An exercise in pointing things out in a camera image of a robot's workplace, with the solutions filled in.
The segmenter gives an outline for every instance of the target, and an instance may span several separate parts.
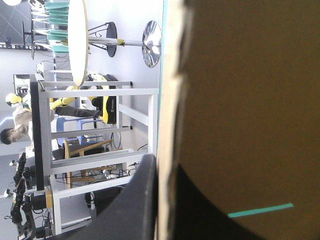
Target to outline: blue chair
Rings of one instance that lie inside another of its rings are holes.
[[[92,117],[81,117],[81,118],[73,118],[73,119],[66,119],[65,117],[58,117],[56,120],[56,131],[57,132],[64,132],[65,131],[65,123],[67,122],[77,122],[77,130],[83,130],[83,125],[88,123],[96,123],[99,122],[99,120],[94,120]],[[91,136],[91,137],[85,137],[85,136],[78,136],[74,138],[68,138],[68,141],[75,141],[79,140],[79,144],[84,144],[86,139],[93,139],[93,138],[101,138],[100,136]],[[58,138],[57,139],[59,145],[63,145],[64,138]],[[90,143],[98,143],[98,141],[89,141]]]
[[[67,122],[74,122],[74,121],[80,121],[83,119],[92,119],[92,117],[83,117],[83,118],[74,118],[74,119],[66,119],[65,117],[58,117],[56,120],[56,131],[57,132],[64,132],[65,131],[65,123]],[[77,140],[78,138],[68,138],[68,141]],[[64,138],[58,138],[57,139],[59,145],[63,145]]]
[[[77,129],[78,130],[83,130],[83,125],[84,124],[89,124],[89,123],[97,123],[97,122],[100,122],[99,120],[94,120],[94,119],[80,119],[78,122],[77,122]],[[99,135],[99,136],[89,136],[89,137],[85,137],[85,136],[78,136],[78,140],[79,140],[79,144],[82,145],[84,143],[98,143],[100,142],[99,141],[99,138],[102,138],[103,136],[102,135]],[[85,141],[85,140],[90,140],[90,139],[97,139],[96,141],[93,140],[93,141]]]

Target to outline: desk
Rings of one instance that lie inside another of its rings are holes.
[[[155,21],[146,25],[142,40],[93,37],[88,34],[88,17],[85,0],[70,0],[68,13],[68,48],[73,81],[81,86],[87,76],[89,43],[106,46],[141,47],[145,64],[153,68],[161,57],[162,33]]]

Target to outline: robotic hand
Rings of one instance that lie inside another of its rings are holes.
[[[79,87],[77,86],[68,86],[66,88],[66,91],[72,91],[72,90],[78,90]],[[55,110],[58,107],[65,107],[72,103],[74,100],[76,100],[75,97],[61,97],[58,100],[55,100],[54,102],[50,102],[50,109]]]

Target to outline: man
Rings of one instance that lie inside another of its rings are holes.
[[[6,128],[0,133],[0,140],[2,143],[9,145],[17,142],[24,135],[28,136],[29,122],[32,121],[32,112],[30,108],[30,94],[25,97],[20,97],[14,93],[10,93],[5,98],[6,103],[15,108],[13,115],[13,128]],[[63,104],[58,107],[51,107],[51,121],[55,118],[55,113],[59,116],[70,116],[77,118],[94,117],[98,118],[101,116],[99,110],[88,110],[81,109]]]

